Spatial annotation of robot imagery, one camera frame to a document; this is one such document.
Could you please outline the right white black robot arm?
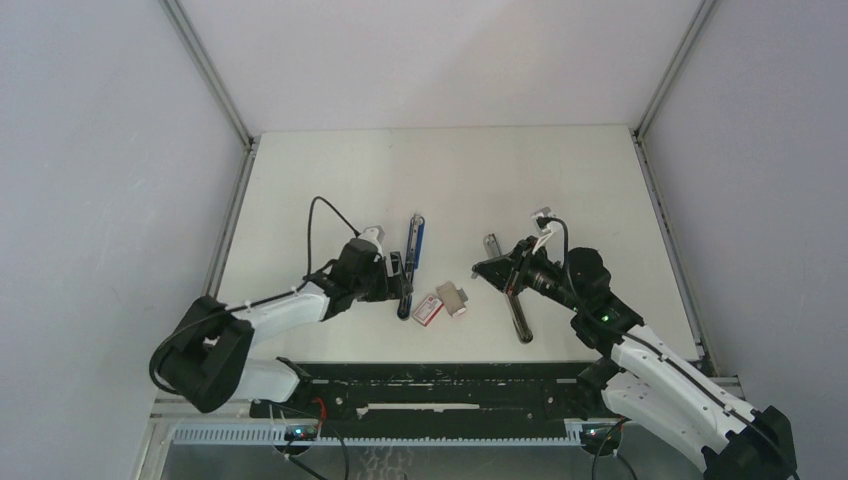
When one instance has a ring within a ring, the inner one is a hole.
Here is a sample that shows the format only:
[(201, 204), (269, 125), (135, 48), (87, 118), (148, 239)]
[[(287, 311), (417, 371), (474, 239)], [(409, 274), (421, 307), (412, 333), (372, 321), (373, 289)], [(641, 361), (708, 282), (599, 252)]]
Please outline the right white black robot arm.
[(795, 479), (788, 417), (757, 409), (683, 359), (611, 290), (599, 252), (578, 247), (553, 262), (535, 237), (472, 268), (498, 291), (531, 289), (573, 311), (577, 337), (601, 357), (579, 376), (579, 406), (642, 426), (684, 455), (706, 479)]

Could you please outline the staple box tray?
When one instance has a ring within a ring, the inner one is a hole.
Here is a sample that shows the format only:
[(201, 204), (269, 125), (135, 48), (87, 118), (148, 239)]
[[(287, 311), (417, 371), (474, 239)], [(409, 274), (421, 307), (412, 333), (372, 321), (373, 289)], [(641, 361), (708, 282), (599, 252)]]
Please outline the staple box tray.
[(444, 309), (452, 318), (457, 318), (467, 311), (467, 296), (464, 291), (456, 285), (447, 281), (436, 288), (436, 293), (441, 300)]

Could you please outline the silver white stapler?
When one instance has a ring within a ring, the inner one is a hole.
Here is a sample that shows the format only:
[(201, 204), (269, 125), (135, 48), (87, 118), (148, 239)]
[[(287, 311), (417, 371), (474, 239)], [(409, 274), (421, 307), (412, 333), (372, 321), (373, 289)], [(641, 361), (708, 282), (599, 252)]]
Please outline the silver white stapler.
[[(489, 259), (494, 259), (502, 255), (502, 250), (494, 233), (488, 234), (484, 238), (483, 243)], [(529, 344), (533, 341), (533, 333), (527, 323), (523, 308), (518, 298), (510, 295), (506, 295), (505, 298), (511, 313), (513, 326), (518, 340), (522, 344)]]

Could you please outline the red white staple box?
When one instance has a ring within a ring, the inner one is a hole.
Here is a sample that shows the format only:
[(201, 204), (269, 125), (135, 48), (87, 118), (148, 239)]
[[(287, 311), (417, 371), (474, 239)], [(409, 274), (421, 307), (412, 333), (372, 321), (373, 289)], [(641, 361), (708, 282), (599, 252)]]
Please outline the red white staple box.
[(443, 308), (442, 300), (435, 295), (427, 295), (415, 308), (411, 318), (419, 325), (427, 327)]

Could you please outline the blue black stapler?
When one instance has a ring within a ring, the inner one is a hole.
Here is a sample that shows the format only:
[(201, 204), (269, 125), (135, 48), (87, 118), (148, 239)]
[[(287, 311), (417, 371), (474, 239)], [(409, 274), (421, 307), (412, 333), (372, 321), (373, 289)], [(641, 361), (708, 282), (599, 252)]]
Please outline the blue black stapler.
[(420, 259), (421, 243), (426, 220), (421, 214), (414, 214), (409, 222), (408, 239), (404, 261), (404, 273), (408, 283), (409, 291), (404, 294), (399, 302), (397, 316), (401, 320), (407, 320), (410, 316), (412, 301), (412, 283), (415, 270), (418, 268)]

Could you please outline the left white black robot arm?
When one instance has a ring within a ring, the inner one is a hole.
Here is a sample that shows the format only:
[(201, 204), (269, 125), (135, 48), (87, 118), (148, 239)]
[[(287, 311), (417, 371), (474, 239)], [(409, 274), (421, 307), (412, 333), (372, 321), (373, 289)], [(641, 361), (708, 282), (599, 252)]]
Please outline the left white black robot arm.
[(357, 302), (399, 300), (411, 292), (400, 252), (351, 239), (336, 259), (293, 290), (240, 306), (205, 295), (154, 350), (151, 381), (201, 413), (231, 400), (270, 401), (290, 417), (311, 407), (311, 388), (288, 360), (252, 357), (259, 344), (297, 327), (327, 321)]

